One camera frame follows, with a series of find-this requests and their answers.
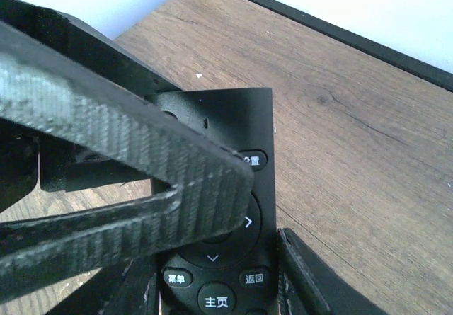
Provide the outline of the black remote control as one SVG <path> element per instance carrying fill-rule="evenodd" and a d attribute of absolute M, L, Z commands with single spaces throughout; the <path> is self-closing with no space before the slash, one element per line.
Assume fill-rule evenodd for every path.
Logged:
<path fill-rule="evenodd" d="M 241 227 L 159 258 L 163 314 L 277 314 L 275 160 L 270 88 L 158 93 L 153 104 L 237 150 L 255 180 Z"/>

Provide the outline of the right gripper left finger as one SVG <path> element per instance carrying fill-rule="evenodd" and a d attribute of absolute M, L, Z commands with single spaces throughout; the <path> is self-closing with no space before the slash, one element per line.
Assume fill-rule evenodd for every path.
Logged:
<path fill-rule="evenodd" d="M 1 208 L 36 185 L 149 197 L 1 225 L 1 301 L 95 270 L 53 314 L 157 314 L 156 254 L 239 227 L 253 172 L 146 100 L 171 83 L 65 13 L 1 0 Z"/>

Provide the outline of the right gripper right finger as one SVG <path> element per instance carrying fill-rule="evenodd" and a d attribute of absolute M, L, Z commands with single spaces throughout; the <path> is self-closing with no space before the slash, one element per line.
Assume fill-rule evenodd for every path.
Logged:
<path fill-rule="evenodd" d="M 328 266 L 290 228 L 277 230 L 281 314 L 385 314 Z"/>

